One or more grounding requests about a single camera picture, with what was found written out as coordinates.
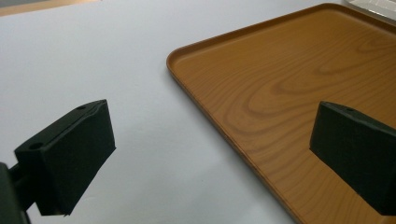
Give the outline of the brown wooden tray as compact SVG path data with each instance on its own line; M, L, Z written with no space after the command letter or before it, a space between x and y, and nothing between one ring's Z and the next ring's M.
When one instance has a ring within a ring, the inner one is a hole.
M310 150L322 101L396 128L396 24L321 4L174 50L174 79L302 224L396 224Z

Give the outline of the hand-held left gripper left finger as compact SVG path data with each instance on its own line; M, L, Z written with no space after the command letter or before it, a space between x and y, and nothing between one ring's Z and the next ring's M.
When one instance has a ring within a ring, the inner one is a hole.
M107 101L81 105L15 149L16 188L24 210L69 215L116 149Z

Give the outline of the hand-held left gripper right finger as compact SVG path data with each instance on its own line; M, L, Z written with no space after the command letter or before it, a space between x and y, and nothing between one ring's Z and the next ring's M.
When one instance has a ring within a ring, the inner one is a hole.
M360 111L320 102L310 150L383 216L396 216L396 129Z

